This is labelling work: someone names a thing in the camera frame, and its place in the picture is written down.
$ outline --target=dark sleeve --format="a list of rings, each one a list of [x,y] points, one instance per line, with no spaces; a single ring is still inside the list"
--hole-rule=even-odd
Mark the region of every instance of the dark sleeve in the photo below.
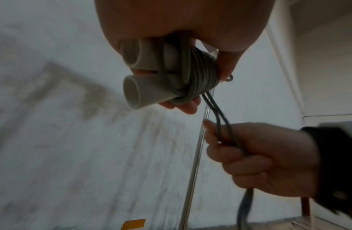
[[[320,179],[315,201],[352,218],[352,138],[340,128],[305,127],[320,156]]]

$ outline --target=gray cord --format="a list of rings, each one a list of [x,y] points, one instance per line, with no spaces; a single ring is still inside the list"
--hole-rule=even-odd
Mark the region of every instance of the gray cord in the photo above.
[[[196,47],[190,47],[188,38],[180,36],[181,51],[181,75],[183,82],[189,80],[189,87],[185,91],[177,90],[168,77],[168,73],[164,64],[163,44],[164,38],[155,38],[154,45],[157,52],[157,61],[159,63],[158,74],[164,79],[165,84],[178,98],[170,100],[172,104],[182,105],[195,97],[202,95],[206,104],[210,107],[216,117],[217,138],[220,142],[225,143],[221,137],[221,119],[225,122],[229,135],[234,141],[235,147],[239,148],[244,156],[250,156],[250,153],[243,148],[237,136],[234,134],[232,127],[215,100],[209,93],[211,89],[219,83],[217,75],[216,59],[210,54],[199,50]],[[240,203],[238,214],[236,216],[236,227],[238,230],[251,230],[247,222],[247,218],[252,207],[253,189],[247,189]]]

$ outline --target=orange object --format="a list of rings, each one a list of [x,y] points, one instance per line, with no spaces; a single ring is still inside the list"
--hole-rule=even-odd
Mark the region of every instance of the orange object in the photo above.
[[[145,224],[145,219],[125,221],[122,226],[122,230],[142,228],[142,227],[144,227],[144,224]]]

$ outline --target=rope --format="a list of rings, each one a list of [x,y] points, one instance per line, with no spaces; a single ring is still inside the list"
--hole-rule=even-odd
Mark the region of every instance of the rope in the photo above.
[[[216,104],[210,94],[210,90],[216,87],[219,83],[217,75],[216,59],[209,53],[203,52],[196,47],[189,45],[188,38],[180,36],[180,51],[181,51],[181,76],[183,81],[189,80],[189,85],[186,90],[177,90],[168,77],[168,73],[164,64],[163,44],[164,38],[155,38],[154,45],[157,52],[158,74],[164,79],[165,84],[169,87],[178,98],[170,100],[172,104],[182,105],[202,95],[206,104],[210,107],[216,117],[217,138],[220,142],[225,143],[221,137],[221,119],[224,121],[229,135],[234,141],[235,147],[241,149],[244,156],[250,156],[250,153],[243,148],[239,139],[232,130],[229,121],[224,116],[223,112]],[[248,215],[253,203],[254,191],[252,188],[247,189],[240,203],[236,216],[236,227],[238,230],[251,230],[247,222]]]

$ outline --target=coiled cord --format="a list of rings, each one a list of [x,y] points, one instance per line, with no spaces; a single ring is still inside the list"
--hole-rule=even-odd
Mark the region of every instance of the coiled cord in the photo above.
[[[199,95],[202,95],[206,104],[215,114],[218,140],[225,143],[221,137],[221,117],[221,119],[225,122],[229,135],[234,141],[235,147],[241,149],[244,156],[250,156],[250,153],[241,145],[240,141],[234,134],[229,121],[226,119],[209,92],[211,89],[216,87],[220,81],[217,74],[216,59],[196,47],[191,47],[187,37],[180,36],[179,39],[181,50],[181,77],[183,82],[189,81],[189,85],[186,90],[176,89],[168,77],[164,64],[164,38],[154,39],[155,50],[157,52],[157,62],[159,63],[158,74],[160,74],[160,76],[164,79],[166,85],[169,87],[169,90],[171,90],[174,94],[179,95],[178,98],[170,100],[170,102],[175,105],[181,105],[191,101]],[[227,81],[232,80],[233,76],[231,75]],[[247,189],[240,203],[236,216],[236,227],[238,230],[251,230],[251,227],[247,222],[247,218],[252,207],[253,194],[253,189]]]

